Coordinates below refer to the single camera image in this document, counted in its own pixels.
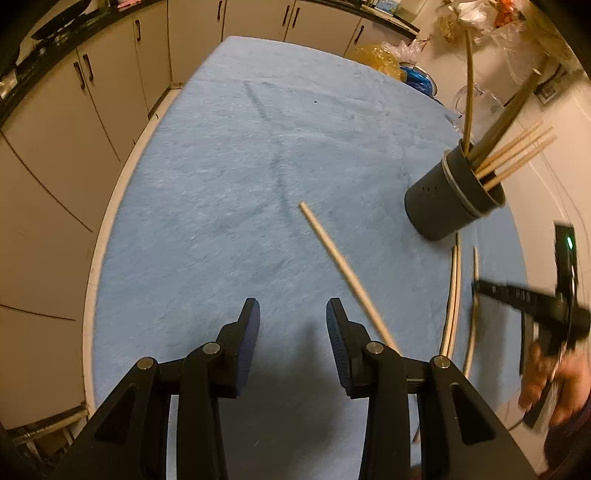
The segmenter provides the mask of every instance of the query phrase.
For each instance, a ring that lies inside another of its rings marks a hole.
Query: yellow plastic bag
[[[372,67],[378,72],[382,72],[389,77],[406,81],[406,72],[401,70],[398,64],[396,55],[392,54],[387,49],[387,43],[382,42],[380,45],[364,45],[363,47],[355,47],[355,49],[347,55],[349,60],[362,63],[368,67]]]

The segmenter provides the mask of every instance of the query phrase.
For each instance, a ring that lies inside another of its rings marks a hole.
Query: long wooden rod
[[[513,140],[511,140],[507,145],[500,148],[499,150],[495,151],[491,155],[489,155],[484,162],[480,164],[480,166],[475,170],[476,173],[482,171],[485,167],[493,163],[497,158],[502,157],[505,155],[509,150],[515,148],[518,143],[520,143],[524,138],[529,137],[535,130],[537,130],[542,125],[542,120],[538,119],[536,123],[534,123],[531,127],[527,130],[524,130],[522,133],[517,135]]]
[[[457,245],[452,249],[452,273],[449,281],[449,296],[447,298],[447,310],[439,355],[447,356],[449,344],[452,338],[453,315],[456,310],[456,287],[457,287]]]
[[[517,155],[522,154],[525,150],[527,150],[528,148],[530,148],[534,143],[536,143],[537,141],[539,141],[545,135],[549,134],[551,131],[552,131],[552,127],[547,128],[540,135],[538,135],[537,137],[534,137],[532,140],[528,141],[526,144],[523,145],[523,147],[521,147],[519,150],[517,150],[516,152],[512,153],[508,157],[497,158],[497,160],[495,160],[494,162],[490,163],[486,168],[483,168],[482,170],[477,171],[476,172],[476,178],[478,180],[482,180],[484,177],[486,177],[492,171],[496,170],[499,167],[502,167],[503,165],[505,165],[510,160],[513,160]]]
[[[453,303],[452,335],[449,340],[449,348],[446,355],[449,358],[452,357],[453,349],[456,345],[457,320],[460,316],[460,298],[462,296],[462,244],[460,240],[460,232],[456,232],[456,248],[456,300]]]
[[[548,147],[556,139],[557,139],[556,135],[553,135],[548,140],[542,142],[541,145],[539,147],[537,147],[534,151],[532,151],[532,152],[528,153],[527,155],[523,156],[522,158],[520,158],[518,161],[513,163],[513,165],[510,166],[508,169],[503,170],[501,173],[499,173],[495,178],[487,181],[483,185],[484,189],[487,192],[490,191],[490,189],[494,188],[499,183],[501,183],[503,180],[505,180],[509,176],[513,175],[517,170],[519,170],[521,167],[523,167],[523,165],[528,163],[532,158],[534,158],[536,155],[538,155],[540,152],[542,152],[543,149]]]
[[[473,249],[474,257],[474,280],[478,280],[480,277],[480,267],[478,258],[478,249]],[[474,349],[476,346],[476,322],[478,321],[478,305],[479,297],[478,294],[472,294],[472,314],[470,315],[470,333],[468,336],[468,347],[466,348],[466,358],[464,360],[464,377],[470,377],[470,371],[472,370],[472,361],[474,359]]]
[[[312,213],[310,208],[306,205],[305,202],[301,202],[300,210],[308,220],[308,223],[312,227],[312,229],[318,235],[320,242],[326,248],[326,251],[335,261],[337,267],[339,268],[341,275],[345,278],[349,287],[353,291],[353,294],[357,298],[359,304],[365,311],[365,314],[368,316],[369,320],[374,324],[376,330],[382,337],[382,340],[386,345],[388,345],[392,350],[396,350],[400,354],[400,350],[398,349],[398,345],[394,341],[394,337],[390,334],[388,327],[384,323],[382,316],[379,314],[378,309],[375,307],[374,303],[369,298],[368,293],[365,291],[363,285],[359,281],[355,272],[351,269],[343,255],[339,252],[339,249],[336,248],[335,243],[330,238],[329,234],[324,230],[318,219]]]
[[[474,57],[472,54],[472,35],[466,29],[466,64],[467,64],[467,85],[466,85],[466,115],[464,117],[464,138],[462,139],[462,150],[467,157],[470,152],[470,135],[472,133],[472,111],[474,104]]]

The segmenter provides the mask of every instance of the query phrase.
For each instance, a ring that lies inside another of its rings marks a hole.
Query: person's hand
[[[589,398],[591,373],[587,358],[580,350],[565,353],[554,376],[555,380],[562,380],[563,387],[554,413],[550,418],[550,426],[568,420],[584,407]],[[538,342],[534,342],[530,346],[521,379],[521,395],[519,396],[519,406],[525,411],[528,411],[540,399],[542,389],[552,374],[555,363],[556,357],[542,356]]]

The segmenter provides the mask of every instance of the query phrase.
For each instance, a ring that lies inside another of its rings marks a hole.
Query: wooden stick
[[[453,313],[456,304],[456,287],[457,287],[457,245],[452,249],[452,273],[449,281],[449,296],[447,298],[447,312],[445,317],[445,325],[443,326],[443,335],[441,336],[441,346],[439,347],[439,355],[447,356],[449,351],[449,342],[452,335]]]
[[[533,140],[527,142],[523,147],[521,147],[518,151],[516,151],[515,153],[512,153],[511,155],[509,155],[508,157],[501,157],[499,159],[497,159],[495,162],[491,163],[490,165],[487,166],[487,168],[483,168],[482,170],[476,172],[476,178],[478,180],[482,180],[484,177],[486,177],[491,171],[496,170],[499,167],[502,167],[504,164],[506,164],[509,160],[512,160],[513,158],[515,158],[517,155],[523,153],[525,150],[527,150],[528,148],[530,148],[534,143],[536,143],[538,140],[540,140],[540,138],[542,138],[543,136],[547,135],[548,133],[550,133],[552,131],[553,127],[547,128],[546,130],[544,130],[540,135],[538,135],[537,137],[535,137]]]
[[[527,80],[521,85],[520,89],[514,95],[509,105],[503,110],[495,123],[486,131],[480,141],[474,145],[468,155],[468,162],[472,166],[472,170],[476,170],[486,157],[492,152],[499,140],[505,135],[513,120],[517,117],[521,108],[530,97],[530,93],[538,86],[538,82],[542,74],[539,70],[533,69]]]
[[[316,235],[318,235],[320,242],[324,245],[326,251],[335,261],[341,274],[349,284],[349,287],[353,291],[353,294],[357,298],[359,304],[364,309],[365,314],[368,316],[369,320],[374,324],[376,330],[379,332],[384,343],[388,345],[392,350],[396,350],[400,354],[398,345],[394,341],[392,335],[390,335],[388,327],[386,327],[386,324],[384,323],[384,320],[379,314],[378,309],[375,307],[374,303],[369,298],[368,293],[365,291],[363,285],[357,278],[357,275],[355,275],[353,270],[351,270],[351,267],[349,266],[343,255],[341,255],[339,250],[336,248],[336,245],[330,238],[329,234],[326,232],[326,230],[324,230],[318,219],[314,216],[314,214],[305,202],[301,202],[299,207],[301,212],[308,220],[312,229],[316,232]]]
[[[484,162],[482,162],[482,164],[480,164],[480,167],[478,167],[476,169],[476,173],[480,172],[485,167],[487,167],[488,165],[490,165],[491,163],[493,163],[497,158],[502,157],[503,155],[505,155],[509,150],[511,150],[512,148],[514,148],[525,137],[529,137],[535,130],[537,130],[540,127],[541,124],[542,124],[542,120],[541,119],[538,119],[538,121],[536,123],[534,123],[527,130],[523,130],[522,133],[520,133],[519,135],[517,135],[513,140],[511,140],[509,143],[507,143],[507,145],[505,145],[504,147],[500,148],[499,150],[497,150],[496,152],[494,152],[492,155],[488,156],[484,160]]]
[[[472,55],[472,35],[466,29],[466,63],[467,63],[467,85],[466,85],[466,116],[464,117],[464,139],[462,150],[467,157],[470,151],[470,133],[472,132],[472,111],[474,103],[474,58]]]
[[[480,276],[478,249],[474,247],[474,280],[478,280]],[[476,322],[478,321],[479,297],[478,294],[472,294],[472,315],[470,316],[470,333],[468,336],[468,347],[466,349],[466,358],[464,360],[464,377],[470,377],[472,370],[472,360],[474,359],[474,348],[476,346]]]
[[[449,349],[447,350],[447,357],[449,358],[452,357],[453,348],[456,345],[457,320],[460,316],[460,298],[462,296],[462,246],[460,232],[456,232],[456,248],[456,300],[453,304],[452,335],[449,341]]]
[[[520,158],[518,161],[513,163],[508,169],[503,170],[500,174],[498,174],[495,178],[487,181],[484,184],[484,189],[488,192],[490,189],[496,187],[499,183],[503,180],[507,179],[509,176],[513,175],[517,170],[519,170],[523,165],[528,163],[532,158],[542,152],[543,149],[548,147],[554,140],[556,140],[556,135],[553,135],[548,140],[544,141],[539,147],[537,147],[534,151],[528,153],[523,158]]]

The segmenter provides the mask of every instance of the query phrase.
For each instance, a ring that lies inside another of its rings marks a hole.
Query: kitchen cabinet
[[[283,41],[295,0],[227,0],[223,38],[266,38]]]
[[[0,305],[82,320],[95,236],[47,192],[3,137],[0,228]]]
[[[0,421],[13,429],[84,400],[82,321],[0,307]]]
[[[351,38],[345,57],[349,57],[349,55],[355,50],[355,47],[379,45],[383,41],[388,42],[390,45],[397,46],[401,40],[405,43],[408,42],[406,37],[394,30],[376,22],[372,22],[367,18],[362,18]]]
[[[357,15],[297,0],[285,41],[343,56],[359,24]]]
[[[166,1],[145,7],[133,16],[135,51],[148,111],[170,86]]]
[[[134,35],[130,16],[77,48],[88,91],[121,166],[148,124]]]
[[[186,83],[219,45],[225,10],[225,0],[168,0],[170,66],[174,83]]]
[[[51,195],[97,233],[121,164],[96,114],[76,51],[27,93],[2,133]]]

